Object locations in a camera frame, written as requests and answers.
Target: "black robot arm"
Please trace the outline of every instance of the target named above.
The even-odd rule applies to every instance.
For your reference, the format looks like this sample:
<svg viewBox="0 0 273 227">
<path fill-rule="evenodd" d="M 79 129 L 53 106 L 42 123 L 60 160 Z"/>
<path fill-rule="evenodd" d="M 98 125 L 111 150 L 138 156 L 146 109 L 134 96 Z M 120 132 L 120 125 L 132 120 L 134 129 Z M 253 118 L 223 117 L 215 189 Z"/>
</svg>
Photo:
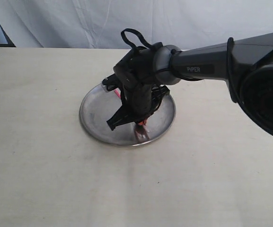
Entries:
<svg viewBox="0 0 273 227">
<path fill-rule="evenodd" d="M 144 46 L 125 36 L 132 32 Z M 273 135 L 273 33 L 181 51 L 174 45 L 148 44 L 134 29 L 121 33 L 131 50 L 102 81 L 106 91 L 121 91 L 122 107 L 107 122 L 112 130 L 146 121 L 169 94 L 166 85 L 180 80 L 224 80 L 233 102 L 262 129 Z"/>
</svg>

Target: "stainless steel plate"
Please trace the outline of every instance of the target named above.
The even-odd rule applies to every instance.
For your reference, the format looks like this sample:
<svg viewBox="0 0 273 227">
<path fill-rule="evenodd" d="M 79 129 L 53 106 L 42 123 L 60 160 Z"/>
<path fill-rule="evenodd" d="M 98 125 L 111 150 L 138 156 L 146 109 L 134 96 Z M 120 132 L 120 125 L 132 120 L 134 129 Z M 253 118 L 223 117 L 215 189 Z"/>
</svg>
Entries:
<svg viewBox="0 0 273 227">
<path fill-rule="evenodd" d="M 121 105 L 121 100 L 114 91 L 107 93 L 98 85 L 81 103 L 80 123 L 87 133 L 101 142 L 119 146 L 138 146 L 160 138 L 175 119 L 174 100 L 172 96 L 165 96 L 160 108 L 148 119 L 146 126 L 130 123 L 111 131 L 106 121 Z"/>
</svg>

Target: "table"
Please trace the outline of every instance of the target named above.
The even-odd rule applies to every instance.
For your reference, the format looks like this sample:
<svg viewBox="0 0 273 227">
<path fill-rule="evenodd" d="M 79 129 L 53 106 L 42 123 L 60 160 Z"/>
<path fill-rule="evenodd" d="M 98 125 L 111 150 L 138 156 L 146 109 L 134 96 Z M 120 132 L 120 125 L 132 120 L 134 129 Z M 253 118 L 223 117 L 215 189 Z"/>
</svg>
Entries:
<svg viewBox="0 0 273 227">
<path fill-rule="evenodd" d="M 273 226 L 273 137 L 223 81 L 170 86 L 149 145 L 84 133 L 83 97 L 126 52 L 0 48 L 0 227 Z"/>
</svg>

